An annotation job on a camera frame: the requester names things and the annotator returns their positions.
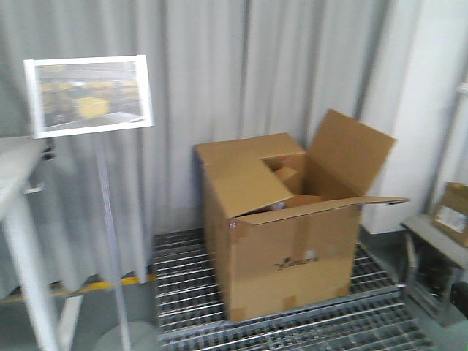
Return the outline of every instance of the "table leg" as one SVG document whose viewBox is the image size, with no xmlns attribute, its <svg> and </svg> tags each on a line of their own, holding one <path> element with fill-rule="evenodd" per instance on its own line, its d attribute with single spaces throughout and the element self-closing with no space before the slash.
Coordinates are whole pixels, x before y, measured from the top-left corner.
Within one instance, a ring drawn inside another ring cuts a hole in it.
<svg viewBox="0 0 468 351">
<path fill-rule="evenodd" d="M 25 195 L 12 202 L 4 235 L 41 351 L 59 351 L 57 313 L 51 298 L 39 240 Z"/>
</svg>

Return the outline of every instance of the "small cardboard box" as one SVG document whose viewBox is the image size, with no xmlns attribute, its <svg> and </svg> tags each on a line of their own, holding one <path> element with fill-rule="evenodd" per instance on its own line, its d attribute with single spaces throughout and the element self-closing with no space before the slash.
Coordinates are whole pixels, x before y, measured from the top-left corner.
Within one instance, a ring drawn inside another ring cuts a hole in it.
<svg viewBox="0 0 468 351">
<path fill-rule="evenodd" d="M 393 142 L 330 110 L 307 151 L 285 133 L 196 147 L 231 321 L 349 292 L 361 205 L 407 200 L 365 196 Z"/>
<path fill-rule="evenodd" d="M 457 243 L 468 246 L 468 186 L 447 183 L 432 223 Z"/>
</svg>

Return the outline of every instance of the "label on box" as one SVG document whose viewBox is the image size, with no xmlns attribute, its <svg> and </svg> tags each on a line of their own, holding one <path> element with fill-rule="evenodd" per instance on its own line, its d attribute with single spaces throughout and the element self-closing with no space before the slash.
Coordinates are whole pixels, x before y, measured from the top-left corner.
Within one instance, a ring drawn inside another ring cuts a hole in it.
<svg viewBox="0 0 468 351">
<path fill-rule="evenodd" d="M 467 226 L 467 216 L 447 206 L 440 206 L 436 215 L 436 221 L 455 230 L 457 233 L 462 233 Z"/>
</svg>

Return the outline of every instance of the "steel floor grate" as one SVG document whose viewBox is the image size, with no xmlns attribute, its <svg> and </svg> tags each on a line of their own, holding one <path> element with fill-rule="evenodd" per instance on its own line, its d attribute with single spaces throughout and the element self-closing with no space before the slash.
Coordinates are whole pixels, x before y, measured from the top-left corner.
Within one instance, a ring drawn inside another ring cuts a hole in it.
<svg viewBox="0 0 468 351">
<path fill-rule="evenodd" d="M 360 244 L 348 296 L 238 323 L 225 319 L 203 232 L 161 235 L 154 248 L 163 350 L 432 350 Z"/>
</svg>

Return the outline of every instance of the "round stand base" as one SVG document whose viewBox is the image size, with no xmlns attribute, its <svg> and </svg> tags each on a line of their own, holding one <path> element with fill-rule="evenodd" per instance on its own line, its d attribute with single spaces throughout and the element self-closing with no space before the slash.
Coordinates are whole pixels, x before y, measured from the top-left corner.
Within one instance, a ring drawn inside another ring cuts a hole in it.
<svg viewBox="0 0 468 351">
<path fill-rule="evenodd" d="M 132 351 L 154 350 L 156 346 L 156 329 L 148 323 L 142 321 L 129 322 L 130 340 L 132 341 Z M 93 351 L 124 351 L 120 334 L 120 325 L 110 329 L 99 339 Z"/>
</svg>

